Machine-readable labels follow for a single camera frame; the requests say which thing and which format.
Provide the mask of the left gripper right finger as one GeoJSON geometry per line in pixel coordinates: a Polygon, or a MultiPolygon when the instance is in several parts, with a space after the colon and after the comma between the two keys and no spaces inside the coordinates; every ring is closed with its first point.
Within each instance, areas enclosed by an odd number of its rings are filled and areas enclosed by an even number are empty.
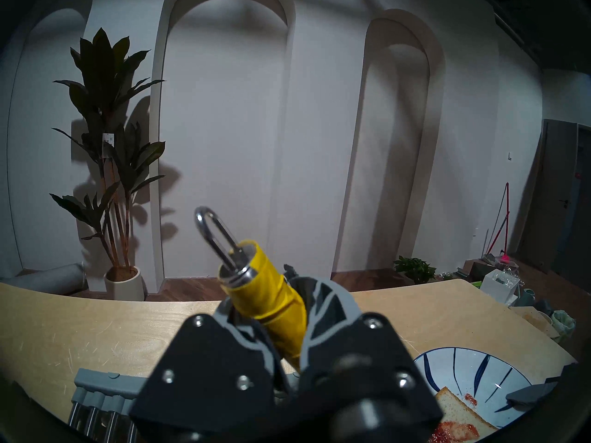
{"type": "Polygon", "coordinates": [[[289,284],[307,311],[293,429],[436,429],[443,413],[386,316],[332,281],[289,284]]]}

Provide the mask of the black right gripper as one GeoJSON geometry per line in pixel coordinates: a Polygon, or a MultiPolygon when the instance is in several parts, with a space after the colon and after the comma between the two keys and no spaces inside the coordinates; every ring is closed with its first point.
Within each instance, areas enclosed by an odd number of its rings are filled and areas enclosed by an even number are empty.
{"type": "Polygon", "coordinates": [[[545,401],[566,400],[573,402],[585,401],[585,364],[574,362],[563,366],[561,373],[550,376],[545,383],[530,385],[506,395],[510,405],[535,405],[545,401]]]}

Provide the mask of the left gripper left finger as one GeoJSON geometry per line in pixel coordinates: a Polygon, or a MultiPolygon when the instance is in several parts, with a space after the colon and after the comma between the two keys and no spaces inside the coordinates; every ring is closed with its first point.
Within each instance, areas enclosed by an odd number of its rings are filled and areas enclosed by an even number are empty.
{"type": "Polygon", "coordinates": [[[267,330],[230,298],[182,324],[131,408],[140,436],[212,436],[292,398],[267,330]]]}

